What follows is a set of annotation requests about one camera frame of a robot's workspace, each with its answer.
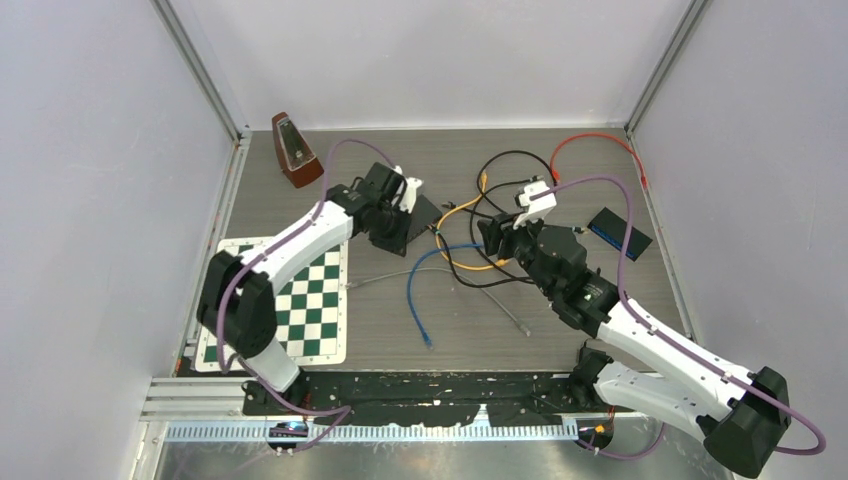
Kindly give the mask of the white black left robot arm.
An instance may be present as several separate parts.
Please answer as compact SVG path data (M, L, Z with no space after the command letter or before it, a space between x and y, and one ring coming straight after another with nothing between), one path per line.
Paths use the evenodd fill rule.
M280 412L307 398L300 368L276 338L276 295L297 273L360 233L376 248L405 256L408 244L441 216L422 180L375 163L350 185L325 188L298 222L242 254L215 253L208 263L196 319L267 382Z

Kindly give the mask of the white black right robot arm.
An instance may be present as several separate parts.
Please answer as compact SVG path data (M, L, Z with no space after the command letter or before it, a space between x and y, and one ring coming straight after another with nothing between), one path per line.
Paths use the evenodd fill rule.
M567 227L542 220L515 224L509 214L477 223L486 255L515 260L569 327L638 359L659 378L594 352L579 361L571 397L584 410L603 403L651 415L700 441L725 468L758 477L788 430L783 375L756 372L707 351L653 318L587 265Z

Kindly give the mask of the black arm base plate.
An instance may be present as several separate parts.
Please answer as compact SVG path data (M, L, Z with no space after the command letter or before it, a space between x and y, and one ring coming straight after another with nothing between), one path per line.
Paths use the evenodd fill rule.
M609 421L619 408L580 391L552 372L312 371L284 393L322 426L349 407L345 425L451 427L486 413L496 427L553 425L562 414L598 413Z

